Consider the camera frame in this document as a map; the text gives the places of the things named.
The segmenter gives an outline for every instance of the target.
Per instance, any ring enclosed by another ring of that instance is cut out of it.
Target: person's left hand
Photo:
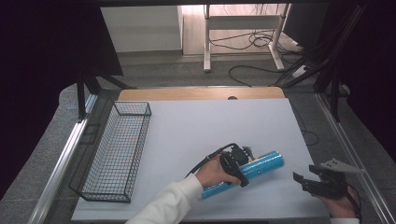
[[[241,181],[232,175],[224,172],[219,161],[220,155],[205,163],[195,175],[203,188],[215,186],[221,182],[231,182],[240,185]]]

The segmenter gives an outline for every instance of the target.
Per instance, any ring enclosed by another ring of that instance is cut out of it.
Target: blue plastic wrap roll
[[[255,161],[251,161],[248,164],[239,167],[239,170],[247,180],[251,180],[268,171],[282,167],[284,163],[285,162],[279,152],[273,151],[259,157]],[[206,199],[233,187],[235,187],[234,184],[229,185],[227,183],[221,183],[216,186],[205,188],[201,196],[202,199]]]

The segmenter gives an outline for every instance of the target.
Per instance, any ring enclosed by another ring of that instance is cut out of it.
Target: white metal desk frame
[[[277,43],[285,23],[289,4],[281,15],[259,15],[259,16],[210,16],[210,5],[205,5],[205,49],[204,49],[204,71],[210,72],[210,38],[211,30],[249,30],[249,29],[276,29],[273,41],[268,49],[274,59],[278,71],[285,70],[277,52]]]

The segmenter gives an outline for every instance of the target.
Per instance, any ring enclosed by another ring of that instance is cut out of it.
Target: white sleeve
[[[330,218],[331,224],[359,224],[359,220],[357,218]]]
[[[159,191],[150,202],[126,224],[178,223],[201,199],[204,191],[195,175],[189,175],[180,182],[173,182]]]

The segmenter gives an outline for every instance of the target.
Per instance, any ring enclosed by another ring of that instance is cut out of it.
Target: black curtain
[[[393,1],[371,1],[337,66],[351,91],[349,105],[396,161],[395,12]]]
[[[99,7],[32,2],[0,4],[1,197],[46,131],[60,92],[76,83],[77,74],[122,75]]]

